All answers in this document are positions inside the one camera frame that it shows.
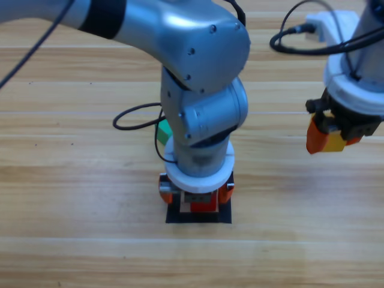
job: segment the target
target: black stripe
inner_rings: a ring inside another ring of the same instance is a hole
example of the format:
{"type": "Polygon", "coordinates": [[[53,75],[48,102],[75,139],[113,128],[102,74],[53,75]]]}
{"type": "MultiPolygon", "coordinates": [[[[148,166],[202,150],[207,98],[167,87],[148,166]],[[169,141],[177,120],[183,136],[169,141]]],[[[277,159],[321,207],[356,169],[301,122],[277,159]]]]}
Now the black stripe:
{"type": "Polygon", "coordinates": [[[124,21],[127,0],[91,0],[87,18],[80,31],[113,39],[124,21]]]}

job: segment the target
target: wood grain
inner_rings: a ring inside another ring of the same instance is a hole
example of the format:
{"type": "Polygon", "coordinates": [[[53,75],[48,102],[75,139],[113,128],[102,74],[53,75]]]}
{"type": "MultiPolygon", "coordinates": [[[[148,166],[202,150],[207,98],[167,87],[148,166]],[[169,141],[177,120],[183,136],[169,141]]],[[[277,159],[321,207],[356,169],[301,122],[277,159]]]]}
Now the wood grain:
{"type": "MultiPolygon", "coordinates": [[[[233,224],[165,224],[153,127],[112,127],[120,111],[159,100],[160,64],[60,27],[0,93],[0,287],[384,287],[384,129],[308,155],[304,104],[323,92],[326,58],[269,49],[296,0],[238,2],[253,44],[241,74],[250,115],[232,136],[233,224]]],[[[289,25],[320,10],[303,6],[289,25]]],[[[0,76],[48,25],[0,25],[0,76]]]]}

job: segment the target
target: red block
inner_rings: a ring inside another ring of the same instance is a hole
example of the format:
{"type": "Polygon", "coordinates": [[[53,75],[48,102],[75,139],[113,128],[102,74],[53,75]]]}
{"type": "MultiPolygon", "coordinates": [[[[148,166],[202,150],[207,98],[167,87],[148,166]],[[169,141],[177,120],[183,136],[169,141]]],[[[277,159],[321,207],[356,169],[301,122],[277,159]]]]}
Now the red block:
{"type": "Polygon", "coordinates": [[[191,203],[191,212],[215,212],[217,204],[217,193],[212,193],[212,198],[210,203],[191,203]]]}

